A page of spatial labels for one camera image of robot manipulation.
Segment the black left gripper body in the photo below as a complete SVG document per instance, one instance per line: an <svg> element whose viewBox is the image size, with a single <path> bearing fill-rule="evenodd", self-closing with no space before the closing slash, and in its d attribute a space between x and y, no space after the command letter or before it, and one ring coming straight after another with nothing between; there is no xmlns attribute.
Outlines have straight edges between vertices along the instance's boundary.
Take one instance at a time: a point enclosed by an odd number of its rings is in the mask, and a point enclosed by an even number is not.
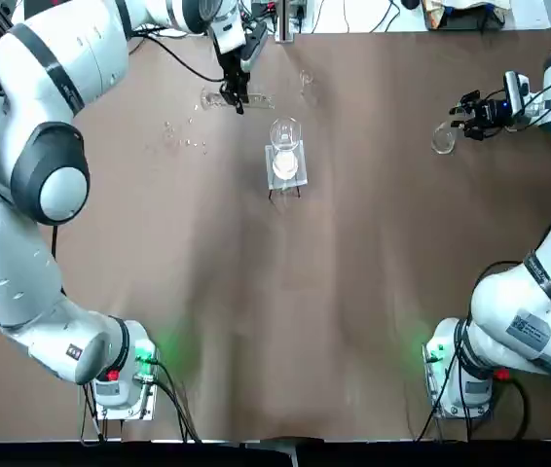
<svg viewBox="0 0 551 467"><path fill-rule="evenodd" d="M250 73L243 66L251 58L249 46L242 46L223 53L215 47L218 63L223 71L223 85L225 87L243 87L249 82Z"/></svg>

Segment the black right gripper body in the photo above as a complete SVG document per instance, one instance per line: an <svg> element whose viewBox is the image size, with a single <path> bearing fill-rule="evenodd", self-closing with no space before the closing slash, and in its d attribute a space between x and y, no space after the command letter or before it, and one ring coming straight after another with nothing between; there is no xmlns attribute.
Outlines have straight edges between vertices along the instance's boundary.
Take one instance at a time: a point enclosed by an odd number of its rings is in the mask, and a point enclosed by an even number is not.
<svg viewBox="0 0 551 467"><path fill-rule="evenodd" d="M512 108L505 99L485 98L474 105L475 125L481 129L494 129L511 126Z"/></svg>

